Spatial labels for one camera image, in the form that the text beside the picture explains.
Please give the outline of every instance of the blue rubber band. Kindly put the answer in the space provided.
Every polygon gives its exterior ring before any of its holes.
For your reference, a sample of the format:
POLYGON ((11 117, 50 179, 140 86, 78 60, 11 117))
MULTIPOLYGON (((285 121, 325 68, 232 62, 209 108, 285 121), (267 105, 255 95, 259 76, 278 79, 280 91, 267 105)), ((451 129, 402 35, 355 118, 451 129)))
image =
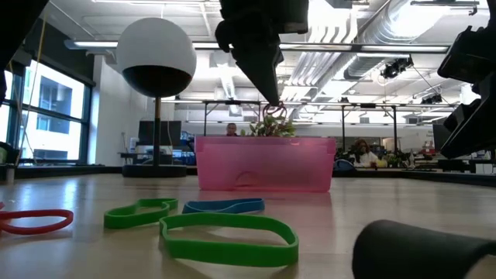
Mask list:
POLYGON ((262 198, 241 198, 225 201, 189 201, 183 207, 183 214, 196 212, 244 213, 262 211, 265 203, 262 198))

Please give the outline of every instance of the person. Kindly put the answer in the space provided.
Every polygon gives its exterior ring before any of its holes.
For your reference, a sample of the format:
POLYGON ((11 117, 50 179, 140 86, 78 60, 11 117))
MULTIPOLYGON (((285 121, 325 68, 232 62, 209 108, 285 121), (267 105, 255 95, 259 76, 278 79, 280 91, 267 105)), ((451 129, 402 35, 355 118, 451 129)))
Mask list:
POLYGON ((355 167, 376 167, 379 158, 370 151, 370 147, 365 141, 365 139, 359 139, 355 142, 353 146, 352 155, 350 158, 354 158, 355 161, 353 165, 355 167))
POLYGON ((236 134, 236 130, 237 129, 238 128, 236 127, 236 124, 234 124, 234 123, 227 124, 227 127, 226 127, 227 134, 226 134, 226 136, 238 136, 238 134, 236 134))

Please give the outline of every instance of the white sphere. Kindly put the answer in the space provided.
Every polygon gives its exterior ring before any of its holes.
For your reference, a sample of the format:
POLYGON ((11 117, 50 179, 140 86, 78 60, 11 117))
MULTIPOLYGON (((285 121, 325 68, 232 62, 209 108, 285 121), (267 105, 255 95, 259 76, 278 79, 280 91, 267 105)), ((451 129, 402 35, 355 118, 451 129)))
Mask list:
POLYGON ((196 70, 196 52, 181 27, 159 18, 140 19, 124 30, 117 45, 122 76, 150 97, 181 93, 196 70))

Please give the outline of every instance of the green rubber band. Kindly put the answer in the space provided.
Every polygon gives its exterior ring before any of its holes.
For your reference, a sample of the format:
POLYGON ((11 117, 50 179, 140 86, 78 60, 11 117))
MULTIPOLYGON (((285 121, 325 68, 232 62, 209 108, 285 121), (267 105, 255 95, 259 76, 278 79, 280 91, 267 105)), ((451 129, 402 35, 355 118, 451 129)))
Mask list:
POLYGON ((283 222, 265 216, 191 213, 164 217, 159 223, 165 248, 173 258, 247 267, 282 267, 298 261, 296 233, 283 222), (209 242, 177 239, 167 234, 169 229, 185 226, 226 226, 268 230, 281 236, 288 245, 209 242))
POLYGON ((103 217, 103 226, 107 229, 128 229, 134 226, 158 222, 169 215, 169 211, 177 208, 176 198, 142 198, 134 205, 114 208, 103 217), (138 212, 139 208, 160 208, 154 212, 138 212))

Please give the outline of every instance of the plastic bin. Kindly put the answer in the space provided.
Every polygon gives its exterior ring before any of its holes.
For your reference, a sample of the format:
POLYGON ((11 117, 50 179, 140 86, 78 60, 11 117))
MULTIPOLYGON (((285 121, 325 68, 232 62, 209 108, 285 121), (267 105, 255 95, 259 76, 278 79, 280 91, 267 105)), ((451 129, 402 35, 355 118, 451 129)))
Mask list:
POLYGON ((327 192, 336 141, 197 136, 195 150, 202 190, 327 192))

